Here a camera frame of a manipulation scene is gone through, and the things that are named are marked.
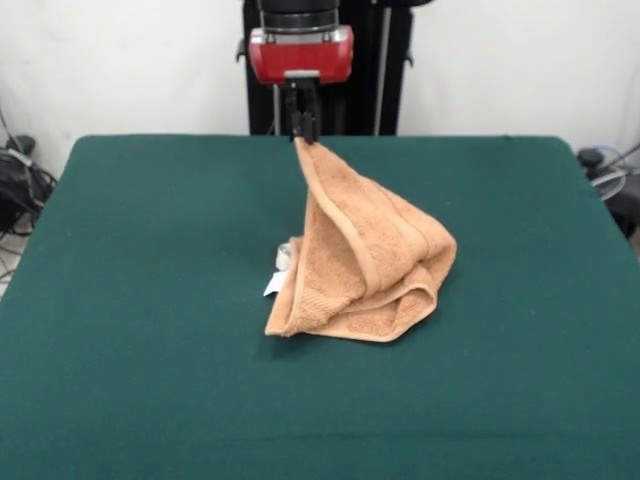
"towel tag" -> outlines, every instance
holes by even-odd
[[[280,271],[289,270],[289,265],[291,265],[291,244],[283,243],[278,247],[276,268]]]
[[[271,277],[269,285],[267,285],[267,288],[264,291],[264,296],[266,297],[268,295],[271,295],[272,293],[278,293],[280,290],[282,290],[282,287],[284,286],[284,280],[286,278],[286,270],[274,273],[273,277]]]

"table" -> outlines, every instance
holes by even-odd
[[[635,478],[640,268],[567,145],[325,142],[456,237],[437,312],[266,337],[293,147],[83,138],[0,304],[0,478]]]

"towel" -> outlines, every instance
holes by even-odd
[[[304,234],[266,334],[391,342],[436,308],[456,242],[434,218],[296,139],[308,185]]]

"black cable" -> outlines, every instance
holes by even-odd
[[[636,153],[639,150],[640,150],[640,143],[638,143],[637,145],[634,145],[633,147],[631,147],[631,149],[627,150],[622,155],[618,155],[616,158],[614,158],[610,162],[603,163],[598,168],[598,170],[605,170],[605,169],[607,169],[609,167],[613,167],[614,165],[617,165],[618,163],[623,162],[624,160],[626,160],[627,158],[629,158],[631,155],[633,155],[634,153]]]
[[[8,281],[5,280],[5,278],[10,277],[11,275],[13,275],[15,273],[15,271],[16,271],[15,269],[7,270],[2,275],[0,275],[0,283],[8,283]]]
[[[33,227],[57,183],[29,157],[0,148],[0,233],[28,236],[16,223],[27,215]]]
[[[8,254],[10,254],[10,255],[15,255],[16,257],[19,257],[19,256],[21,256],[21,255],[22,255],[22,254],[21,254],[20,252],[18,252],[17,250],[12,250],[12,249],[7,248],[7,247],[5,247],[5,246],[3,246],[3,245],[0,245],[0,250],[2,250],[3,252],[8,253]]]
[[[9,125],[7,124],[7,120],[4,118],[4,112],[2,111],[1,102],[0,102],[0,123],[2,124],[2,128],[4,129],[4,131],[7,132],[7,137],[9,137],[9,139],[13,141],[13,143],[15,144],[16,147],[18,147],[18,150],[21,153],[24,153],[24,148],[22,148],[22,144],[20,143],[20,140],[11,133],[11,130],[9,130]]]

